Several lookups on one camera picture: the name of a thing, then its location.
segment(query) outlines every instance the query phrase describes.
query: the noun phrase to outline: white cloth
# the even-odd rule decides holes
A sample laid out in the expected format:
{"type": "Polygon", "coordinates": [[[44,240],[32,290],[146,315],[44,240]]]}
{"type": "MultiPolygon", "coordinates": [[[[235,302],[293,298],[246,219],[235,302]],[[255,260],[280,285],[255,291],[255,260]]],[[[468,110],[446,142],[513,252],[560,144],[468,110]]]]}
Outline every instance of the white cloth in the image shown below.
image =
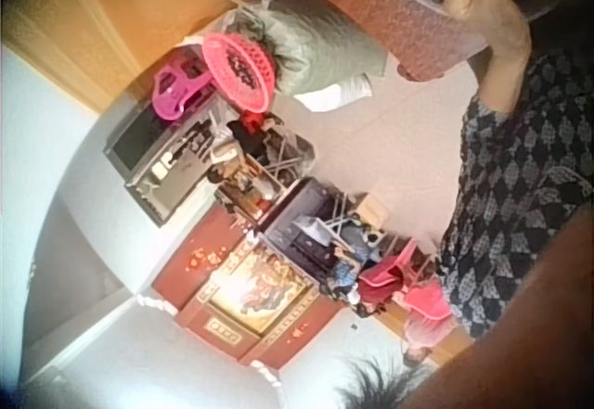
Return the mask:
{"type": "Polygon", "coordinates": [[[363,74],[331,84],[319,91],[298,94],[295,98],[312,112],[328,112],[366,96],[372,96],[371,83],[368,76],[363,74]]]}

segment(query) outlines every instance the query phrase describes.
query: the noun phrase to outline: wooden door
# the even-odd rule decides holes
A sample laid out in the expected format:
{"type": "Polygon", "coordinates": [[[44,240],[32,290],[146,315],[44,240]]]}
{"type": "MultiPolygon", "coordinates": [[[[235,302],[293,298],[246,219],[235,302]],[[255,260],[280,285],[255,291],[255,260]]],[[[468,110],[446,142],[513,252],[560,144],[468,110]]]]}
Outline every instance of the wooden door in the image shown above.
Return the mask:
{"type": "Polygon", "coordinates": [[[101,113],[228,0],[6,0],[3,42],[53,83],[101,113]]]}

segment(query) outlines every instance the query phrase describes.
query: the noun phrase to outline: cabinet door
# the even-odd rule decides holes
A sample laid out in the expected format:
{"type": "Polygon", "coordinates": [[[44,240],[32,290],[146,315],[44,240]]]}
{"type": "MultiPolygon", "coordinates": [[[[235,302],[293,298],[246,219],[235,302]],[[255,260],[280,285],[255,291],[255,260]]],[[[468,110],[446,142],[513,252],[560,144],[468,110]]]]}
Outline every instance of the cabinet door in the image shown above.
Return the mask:
{"type": "Polygon", "coordinates": [[[228,0],[6,0],[3,42],[53,83],[101,113],[228,0]]]}
{"type": "Polygon", "coordinates": [[[215,203],[167,262],[153,288],[177,310],[182,310],[217,268],[217,263],[243,239],[246,229],[236,224],[222,205],[215,203]],[[195,266],[190,265],[192,260],[196,261],[195,266]]]}

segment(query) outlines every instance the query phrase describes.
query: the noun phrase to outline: pink basket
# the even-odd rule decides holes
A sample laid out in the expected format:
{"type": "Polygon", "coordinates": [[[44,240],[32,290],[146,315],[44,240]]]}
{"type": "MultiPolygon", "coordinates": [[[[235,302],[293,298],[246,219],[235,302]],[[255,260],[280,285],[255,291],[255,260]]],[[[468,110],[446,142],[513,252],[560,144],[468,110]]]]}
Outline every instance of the pink basket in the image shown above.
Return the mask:
{"type": "Polygon", "coordinates": [[[240,108],[268,111],[275,69],[261,46],[238,33],[211,33],[204,37],[202,54],[218,87],[240,108]]]}

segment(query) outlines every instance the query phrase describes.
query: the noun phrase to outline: gold trim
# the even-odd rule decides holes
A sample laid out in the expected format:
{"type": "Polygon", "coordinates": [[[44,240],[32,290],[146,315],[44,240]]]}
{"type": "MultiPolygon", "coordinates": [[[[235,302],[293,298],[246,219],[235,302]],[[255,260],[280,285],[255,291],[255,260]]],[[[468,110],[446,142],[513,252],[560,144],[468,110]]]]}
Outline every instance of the gold trim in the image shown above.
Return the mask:
{"type": "Polygon", "coordinates": [[[237,346],[243,339],[240,333],[214,316],[206,322],[204,329],[230,346],[237,346]]]}
{"type": "Polygon", "coordinates": [[[305,296],[296,304],[292,310],[287,314],[284,318],[282,318],[275,329],[270,332],[268,335],[265,336],[263,339],[263,344],[269,346],[273,344],[280,336],[285,333],[289,327],[299,318],[305,311],[312,305],[312,302],[317,298],[319,295],[319,291],[315,287],[311,287],[305,296]]]}
{"type": "Polygon", "coordinates": [[[246,255],[252,251],[253,246],[254,244],[245,237],[241,242],[239,242],[238,247],[229,253],[221,266],[211,274],[211,277],[206,282],[206,284],[204,284],[202,288],[198,290],[198,293],[196,294],[196,299],[198,302],[204,304],[213,296],[214,293],[216,293],[216,290],[219,289],[215,279],[216,276],[230,275],[233,273],[233,271],[239,267],[239,264],[243,261],[246,255]]]}

